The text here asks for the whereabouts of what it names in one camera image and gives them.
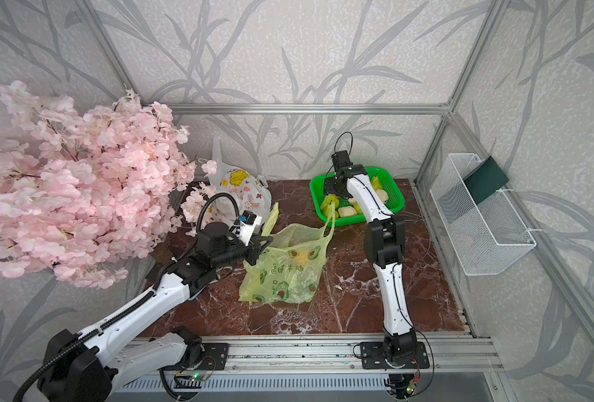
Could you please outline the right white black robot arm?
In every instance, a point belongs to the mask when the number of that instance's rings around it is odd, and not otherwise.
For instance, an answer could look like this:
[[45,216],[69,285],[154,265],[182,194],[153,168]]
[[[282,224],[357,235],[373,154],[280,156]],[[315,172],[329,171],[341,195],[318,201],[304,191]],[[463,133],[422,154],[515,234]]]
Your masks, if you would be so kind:
[[418,331],[409,316],[403,284],[405,221],[379,198],[365,167],[347,164],[333,169],[334,175],[325,179],[325,192],[354,199],[367,222],[364,252],[377,273],[382,296],[383,355],[389,365],[401,368],[419,350]]

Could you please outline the orange pear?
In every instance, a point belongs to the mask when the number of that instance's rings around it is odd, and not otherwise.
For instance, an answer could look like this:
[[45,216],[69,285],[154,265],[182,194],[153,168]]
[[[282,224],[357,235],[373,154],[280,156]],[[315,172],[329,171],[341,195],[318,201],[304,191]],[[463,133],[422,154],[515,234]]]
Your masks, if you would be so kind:
[[303,266],[309,261],[309,251],[291,251],[291,255],[297,266]]

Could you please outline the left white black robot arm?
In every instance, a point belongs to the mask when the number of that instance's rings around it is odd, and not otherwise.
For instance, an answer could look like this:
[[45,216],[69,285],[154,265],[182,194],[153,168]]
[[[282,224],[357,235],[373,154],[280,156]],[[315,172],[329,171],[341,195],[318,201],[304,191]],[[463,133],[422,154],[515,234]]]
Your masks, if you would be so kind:
[[42,366],[13,399],[22,401],[35,385],[50,401],[104,401],[153,370],[181,363],[199,344],[183,329],[130,352],[125,348],[149,325],[194,299],[220,268],[238,261],[255,263],[273,242],[271,236],[259,234],[258,227],[238,219],[234,227],[216,222],[198,231],[194,245],[138,297],[77,333],[63,330],[55,335]]

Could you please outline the light green plastic bag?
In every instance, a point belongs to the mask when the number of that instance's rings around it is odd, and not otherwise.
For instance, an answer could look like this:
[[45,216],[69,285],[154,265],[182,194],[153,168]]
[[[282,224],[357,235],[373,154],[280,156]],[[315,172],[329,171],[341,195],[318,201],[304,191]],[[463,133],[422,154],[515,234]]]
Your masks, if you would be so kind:
[[[331,226],[326,222],[320,228],[290,224],[273,234],[279,214],[275,204],[261,232],[262,236],[274,238],[272,244],[254,266],[243,264],[246,276],[238,297],[242,303],[309,303],[317,292],[336,220],[328,219]],[[297,266],[291,251],[309,251],[309,261]]]

